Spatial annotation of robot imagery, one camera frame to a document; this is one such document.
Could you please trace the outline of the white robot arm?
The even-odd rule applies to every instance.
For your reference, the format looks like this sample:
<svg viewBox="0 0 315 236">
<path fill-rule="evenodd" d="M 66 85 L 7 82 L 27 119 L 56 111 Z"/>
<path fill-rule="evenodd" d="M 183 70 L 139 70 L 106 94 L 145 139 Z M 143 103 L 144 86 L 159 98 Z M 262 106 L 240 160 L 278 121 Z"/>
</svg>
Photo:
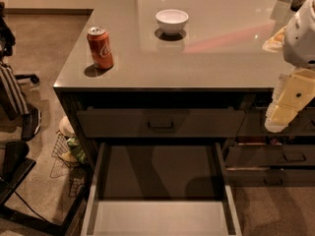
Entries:
<svg viewBox="0 0 315 236">
<path fill-rule="evenodd" d="M 279 76 L 266 112 L 265 128 L 279 133 L 315 97 L 315 0 L 306 0 L 263 49 L 282 51 L 294 67 L 291 74 Z"/>
</svg>

